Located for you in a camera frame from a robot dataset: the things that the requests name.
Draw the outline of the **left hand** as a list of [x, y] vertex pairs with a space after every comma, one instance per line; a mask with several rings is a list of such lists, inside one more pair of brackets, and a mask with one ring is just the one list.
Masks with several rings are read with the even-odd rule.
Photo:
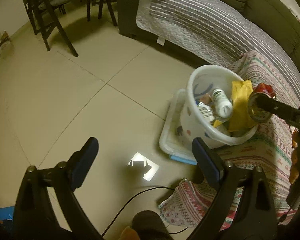
[[119, 240], [140, 240], [140, 237], [134, 229], [128, 226], [121, 232]]

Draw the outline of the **right hand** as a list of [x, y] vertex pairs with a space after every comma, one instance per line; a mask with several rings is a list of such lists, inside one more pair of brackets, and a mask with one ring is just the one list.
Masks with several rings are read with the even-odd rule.
[[300, 134], [298, 131], [294, 131], [292, 135], [292, 146], [294, 150], [291, 155], [289, 182], [294, 184], [300, 176]]

